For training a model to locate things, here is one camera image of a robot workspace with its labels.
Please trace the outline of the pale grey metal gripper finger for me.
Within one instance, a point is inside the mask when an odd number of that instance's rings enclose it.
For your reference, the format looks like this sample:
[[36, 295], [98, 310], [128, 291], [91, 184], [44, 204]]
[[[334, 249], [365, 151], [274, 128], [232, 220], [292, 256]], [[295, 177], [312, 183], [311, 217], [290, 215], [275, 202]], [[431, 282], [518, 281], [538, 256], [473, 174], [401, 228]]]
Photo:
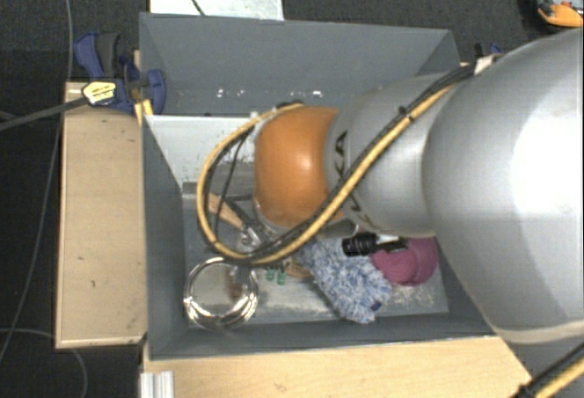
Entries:
[[241, 299], [247, 295], [249, 270], [246, 267], [233, 266], [226, 270], [226, 292], [230, 299]]

